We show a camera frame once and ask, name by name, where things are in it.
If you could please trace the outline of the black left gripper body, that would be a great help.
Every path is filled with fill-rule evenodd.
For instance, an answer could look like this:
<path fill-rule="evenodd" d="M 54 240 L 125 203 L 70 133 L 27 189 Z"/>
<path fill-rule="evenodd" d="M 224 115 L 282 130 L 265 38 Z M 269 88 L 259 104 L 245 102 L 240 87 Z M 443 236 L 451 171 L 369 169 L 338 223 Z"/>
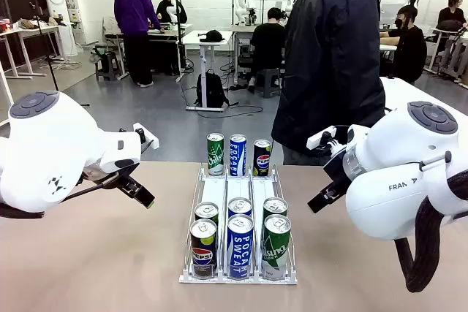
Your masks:
<path fill-rule="evenodd" d="M 82 172 L 82 179 L 93 183 L 93 186 L 88 188 L 88 190 L 117 189 L 125 176 L 127 176 L 127 174 L 124 170 L 106 173 L 93 167 L 87 167 Z"/>

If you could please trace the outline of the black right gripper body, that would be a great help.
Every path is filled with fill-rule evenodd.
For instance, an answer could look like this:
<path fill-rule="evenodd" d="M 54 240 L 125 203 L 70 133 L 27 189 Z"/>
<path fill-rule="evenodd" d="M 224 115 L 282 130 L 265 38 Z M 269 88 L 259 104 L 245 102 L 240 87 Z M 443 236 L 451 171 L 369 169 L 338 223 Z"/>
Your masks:
<path fill-rule="evenodd" d="M 346 148 L 335 153 L 323 170 L 331 179 L 328 189 L 348 189 L 352 182 L 353 154 Z"/>

